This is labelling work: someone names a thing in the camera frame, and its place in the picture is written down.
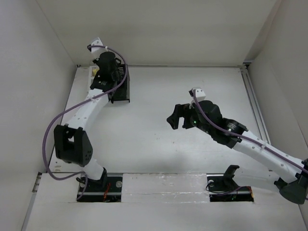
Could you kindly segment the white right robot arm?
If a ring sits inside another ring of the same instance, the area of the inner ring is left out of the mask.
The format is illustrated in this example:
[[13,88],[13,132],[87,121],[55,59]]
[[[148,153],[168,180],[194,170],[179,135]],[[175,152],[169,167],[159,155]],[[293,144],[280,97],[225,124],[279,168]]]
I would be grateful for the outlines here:
[[224,173],[222,183],[234,190],[240,186],[254,186],[278,192],[284,199],[302,205],[308,196],[308,161],[286,154],[259,139],[241,123],[224,118],[219,107],[205,100],[192,104],[177,104],[167,123],[178,129],[198,128],[221,145],[255,159],[268,168],[253,172],[231,165]]

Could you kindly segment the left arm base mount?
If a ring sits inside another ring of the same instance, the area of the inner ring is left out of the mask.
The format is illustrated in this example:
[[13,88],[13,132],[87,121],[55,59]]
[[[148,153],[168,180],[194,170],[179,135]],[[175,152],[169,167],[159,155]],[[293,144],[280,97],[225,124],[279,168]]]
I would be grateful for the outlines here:
[[123,173],[108,173],[106,169],[100,180],[77,178],[79,183],[77,201],[83,203],[119,203],[122,197]]

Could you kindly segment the white slatted pen holder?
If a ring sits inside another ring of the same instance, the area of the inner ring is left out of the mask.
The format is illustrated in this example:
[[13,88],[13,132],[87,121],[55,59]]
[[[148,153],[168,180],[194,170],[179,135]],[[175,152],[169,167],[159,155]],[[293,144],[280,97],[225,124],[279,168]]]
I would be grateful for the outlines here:
[[90,66],[90,67],[89,67],[89,76],[88,76],[88,87],[87,87],[87,92],[89,92],[90,86],[92,85],[93,80],[94,80],[95,75],[96,75],[96,74],[94,75],[94,74],[92,73],[92,71],[93,71],[94,69],[99,70],[99,67],[96,66],[96,65]]

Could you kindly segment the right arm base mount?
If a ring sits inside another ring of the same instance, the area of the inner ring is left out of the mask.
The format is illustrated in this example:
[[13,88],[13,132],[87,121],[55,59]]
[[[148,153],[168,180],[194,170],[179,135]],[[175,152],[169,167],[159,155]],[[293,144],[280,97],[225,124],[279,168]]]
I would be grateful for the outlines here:
[[209,192],[210,202],[254,202],[250,186],[239,186],[234,180],[240,167],[230,165],[224,173],[207,174],[205,190]]

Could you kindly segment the black slatted pen holder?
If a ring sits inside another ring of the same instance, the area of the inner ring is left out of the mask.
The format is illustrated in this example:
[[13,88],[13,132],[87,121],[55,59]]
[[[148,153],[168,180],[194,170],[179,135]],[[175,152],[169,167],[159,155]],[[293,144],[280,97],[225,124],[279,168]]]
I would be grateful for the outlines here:
[[127,72],[127,77],[125,82],[114,92],[112,98],[110,98],[111,103],[128,101],[130,102],[130,77],[129,72]]

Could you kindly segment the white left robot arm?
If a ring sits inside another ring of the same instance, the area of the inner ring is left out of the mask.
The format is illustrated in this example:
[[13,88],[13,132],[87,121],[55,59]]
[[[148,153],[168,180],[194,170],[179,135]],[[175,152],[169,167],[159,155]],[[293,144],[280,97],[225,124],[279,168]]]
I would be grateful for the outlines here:
[[93,158],[93,147],[87,131],[114,95],[115,88],[123,79],[119,72],[116,55],[111,51],[100,54],[96,64],[99,67],[86,96],[86,103],[65,125],[57,125],[54,129],[56,157],[68,164],[75,164],[91,179],[91,186],[102,191],[107,186],[107,178],[103,176],[104,168]]

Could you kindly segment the aluminium rail right side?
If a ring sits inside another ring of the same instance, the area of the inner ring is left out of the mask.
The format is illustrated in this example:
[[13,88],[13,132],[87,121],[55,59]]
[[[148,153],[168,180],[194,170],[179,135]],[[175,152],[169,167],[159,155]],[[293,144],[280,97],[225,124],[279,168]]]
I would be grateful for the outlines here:
[[239,69],[246,88],[247,96],[253,111],[253,115],[257,124],[258,134],[262,140],[266,141],[268,144],[271,144],[271,140],[265,125],[265,121],[263,119],[262,112],[257,101],[257,96],[255,94],[252,81],[248,72],[248,66],[249,64],[244,63],[242,66],[239,67]]

